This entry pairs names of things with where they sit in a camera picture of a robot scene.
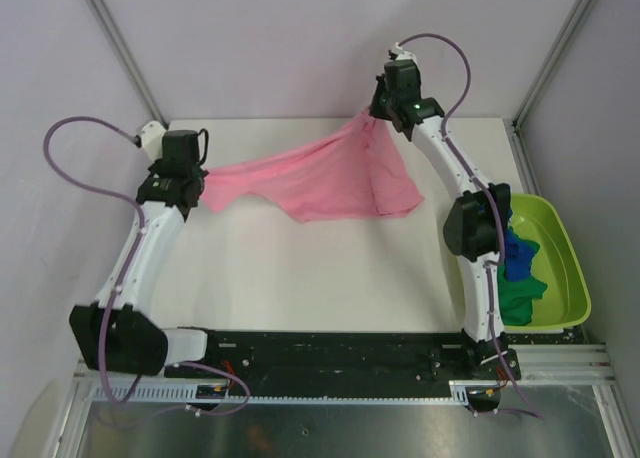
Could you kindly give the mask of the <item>pink t shirt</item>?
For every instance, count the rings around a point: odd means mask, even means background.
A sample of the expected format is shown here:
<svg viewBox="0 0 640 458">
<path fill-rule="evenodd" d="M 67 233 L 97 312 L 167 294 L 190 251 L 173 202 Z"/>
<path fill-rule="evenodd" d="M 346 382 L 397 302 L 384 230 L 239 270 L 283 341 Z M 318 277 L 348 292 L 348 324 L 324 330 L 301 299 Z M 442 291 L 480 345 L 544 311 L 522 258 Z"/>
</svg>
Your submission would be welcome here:
<svg viewBox="0 0 640 458">
<path fill-rule="evenodd" d="M 304 146 L 210 169 L 201 202 L 220 212 L 244 195 L 262 197 L 300 223 L 403 217 L 424 201 L 388 125 L 366 111 Z"/>
</svg>

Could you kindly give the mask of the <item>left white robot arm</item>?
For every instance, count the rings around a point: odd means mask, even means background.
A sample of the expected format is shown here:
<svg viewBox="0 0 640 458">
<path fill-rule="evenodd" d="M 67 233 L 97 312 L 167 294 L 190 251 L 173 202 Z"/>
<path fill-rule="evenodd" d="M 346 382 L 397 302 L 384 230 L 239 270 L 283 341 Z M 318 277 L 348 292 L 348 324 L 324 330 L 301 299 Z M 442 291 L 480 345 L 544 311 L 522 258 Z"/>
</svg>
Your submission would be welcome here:
<svg viewBox="0 0 640 458">
<path fill-rule="evenodd" d="M 207 378 L 219 370 L 221 354 L 206 333 L 161 328 L 150 314 L 164 263 L 204 191 L 209 133 L 145 128 L 141 141 L 154 161 L 133 200 L 132 229 L 104 286 L 90 304 L 73 307 L 69 323 L 93 370 L 154 376 L 185 361 Z"/>
</svg>

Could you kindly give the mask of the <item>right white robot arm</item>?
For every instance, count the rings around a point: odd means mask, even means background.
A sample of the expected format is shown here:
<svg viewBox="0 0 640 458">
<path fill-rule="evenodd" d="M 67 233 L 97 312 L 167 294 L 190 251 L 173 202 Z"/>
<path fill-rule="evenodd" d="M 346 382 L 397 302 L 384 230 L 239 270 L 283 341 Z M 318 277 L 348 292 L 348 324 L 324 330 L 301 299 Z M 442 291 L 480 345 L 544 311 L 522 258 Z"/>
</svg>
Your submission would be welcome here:
<svg viewBox="0 0 640 458">
<path fill-rule="evenodd" d="M 414 59 L 395 56 L 376 77 L 370 114 L 391 122 L 430 162 L 453 200 L 443 239 L 457 257 L 463 278 L 465 317 L 463 371 L 484 379 L 506 347 L 498 304 L 498 268 L 505 255 L 511 190 L 489 182 L 461 150 L 439 103 L 421 96 L 421 75 Z"/>
</svg>

